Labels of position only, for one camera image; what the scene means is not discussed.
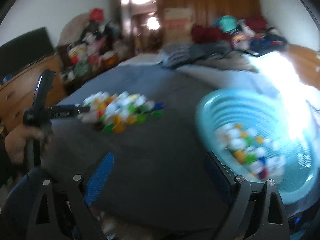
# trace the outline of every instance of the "metal screw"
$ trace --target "metal screw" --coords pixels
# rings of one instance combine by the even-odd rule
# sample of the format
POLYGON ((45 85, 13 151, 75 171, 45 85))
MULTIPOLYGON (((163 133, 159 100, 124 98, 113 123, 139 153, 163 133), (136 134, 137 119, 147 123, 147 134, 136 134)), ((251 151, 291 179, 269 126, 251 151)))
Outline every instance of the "metal screw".
POLYGON ((237 181, 239 181, 239 182, 244 182, 244 180, 245 180, 244 176, 242 176, 242 175, 236 176, 236 179, 237 179, 237 181))
POLYGON ((73 176, 73 180, 74 180, 74 181, 79 181, 79 180, 81 180, 81 178, 82 178, 82 177, 81 177, 81 175, 79 175, 79 174, 73 176))
POLYGON ((275 181, 273 179, 268 179, 268 184, 270 186, 274 186, 276 183, 275 183, 275 181))
POLYGON ((50 180, 46 179, 42 184, 43 186, 48 186, 50 184, 50 180))

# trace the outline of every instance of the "teal round object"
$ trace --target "teal round object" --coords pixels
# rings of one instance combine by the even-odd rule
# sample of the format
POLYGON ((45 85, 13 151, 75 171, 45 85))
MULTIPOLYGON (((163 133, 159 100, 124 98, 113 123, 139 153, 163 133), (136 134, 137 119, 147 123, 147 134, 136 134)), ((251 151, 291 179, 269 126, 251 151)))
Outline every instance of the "teal round object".
POLYGON ((216 90, 205 96, 197 106, 196 126, 208 151, 214 152, 222 164, 236 175, 260 182, 231 153, 220 147, 215 131, 227 123, 240 123, 244 129, 254 128, 263 138, 278 143, 278 150, 267 148, 267 158, 285 156, 285 173, 277 184, 284 204, 304 198, 317 180, 318 163, 306 130, 301 136, 289 136, 289 124, 283 105, 263 95, 238 89, 216 90))

